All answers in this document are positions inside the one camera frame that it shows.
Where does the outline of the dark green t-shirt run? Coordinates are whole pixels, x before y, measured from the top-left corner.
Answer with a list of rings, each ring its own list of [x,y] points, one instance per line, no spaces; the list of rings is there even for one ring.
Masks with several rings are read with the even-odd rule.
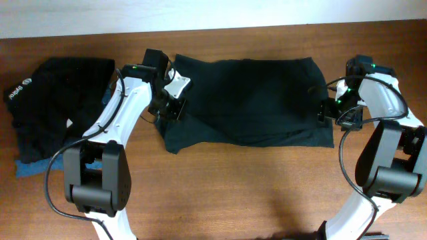
[[[155,123],[168,152],[202,142],[334,147],[332,122],[318,119],[328,92],[312,58],[209,63],[177,55],[175,66],[191,87],[182,119]]]

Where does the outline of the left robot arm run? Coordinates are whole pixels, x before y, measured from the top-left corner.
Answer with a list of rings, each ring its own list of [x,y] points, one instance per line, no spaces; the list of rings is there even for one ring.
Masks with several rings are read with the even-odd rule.
[[[164,52],[147,49],[140,64],[118,70],[117,80],[98,119],[63,152],[64,192],[100,239],[135,239],[125,208],[131,195],[128,139],[144,110],[157,120],[180,119],[190,79]]]

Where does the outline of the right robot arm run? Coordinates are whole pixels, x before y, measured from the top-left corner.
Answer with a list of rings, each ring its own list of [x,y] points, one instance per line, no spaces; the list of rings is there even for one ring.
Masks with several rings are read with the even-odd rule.
[[[389,239],[370,233],[384,212],[416,197],[426,186],[426,126],[411,112],[402,96],[395,70],[356,55],[346,63],[345,76],[324,85],[336,92],[322,101],[318,119],[334,121],[344,132],[338,147],[342,174],[344,144],[351,132],[373,123],[375,129],[355,167],[346,178],[353,189],[339,212],[324,221],[315,239]]]

